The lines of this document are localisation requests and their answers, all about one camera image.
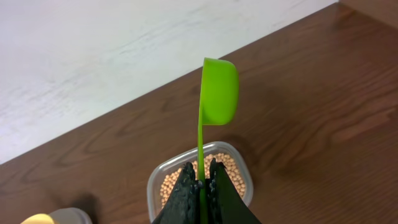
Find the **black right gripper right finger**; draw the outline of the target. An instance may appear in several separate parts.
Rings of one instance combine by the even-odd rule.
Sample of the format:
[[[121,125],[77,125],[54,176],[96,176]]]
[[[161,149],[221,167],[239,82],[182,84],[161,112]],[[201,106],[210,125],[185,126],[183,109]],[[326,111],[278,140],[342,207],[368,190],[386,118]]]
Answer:
[[[243,202],[224,164],[213,158],[209,171],[210,178],[206,180],[208,223],[261,224]]]

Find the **green plastic measuring scoop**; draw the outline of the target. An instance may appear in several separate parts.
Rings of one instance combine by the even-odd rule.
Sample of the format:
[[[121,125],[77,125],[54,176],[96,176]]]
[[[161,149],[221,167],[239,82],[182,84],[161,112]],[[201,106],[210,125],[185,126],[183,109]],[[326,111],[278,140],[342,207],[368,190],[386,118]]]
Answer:
[[[205,58],[198,110],[198,179],[205,182],[203,126],[222,126],[234,117],[239,96],[235,65],[226,60]]]

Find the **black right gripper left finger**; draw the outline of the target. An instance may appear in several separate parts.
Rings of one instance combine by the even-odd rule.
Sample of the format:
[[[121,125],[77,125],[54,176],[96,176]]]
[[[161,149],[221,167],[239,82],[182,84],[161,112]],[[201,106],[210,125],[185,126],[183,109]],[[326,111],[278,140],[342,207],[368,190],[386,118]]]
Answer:
[[[165,206],[152,224],[200,223],[201,181],[196,180],[193,164],[183,165]]]

